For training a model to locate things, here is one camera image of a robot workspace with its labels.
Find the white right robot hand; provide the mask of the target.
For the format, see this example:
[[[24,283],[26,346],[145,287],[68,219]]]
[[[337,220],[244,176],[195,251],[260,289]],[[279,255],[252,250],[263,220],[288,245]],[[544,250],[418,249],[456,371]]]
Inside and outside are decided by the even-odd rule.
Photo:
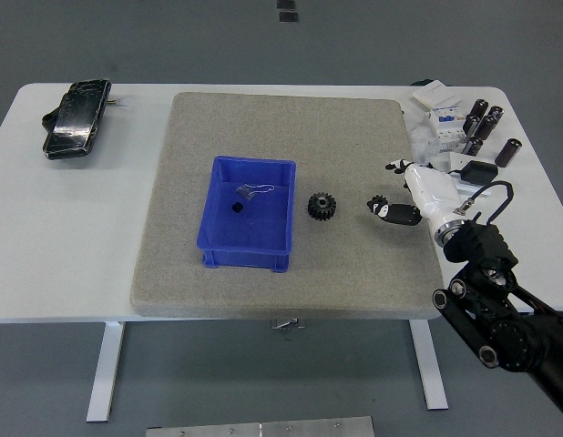
[[[380,219],[406,226],[415,226],[426,219],[435,237],[463,224],[460,215],[455,213],[462,201],[450,175],[405,159],[392,161],[385,168],[404,176],[413,203],[394,204],[383,196],[374,196],[367,207]]]

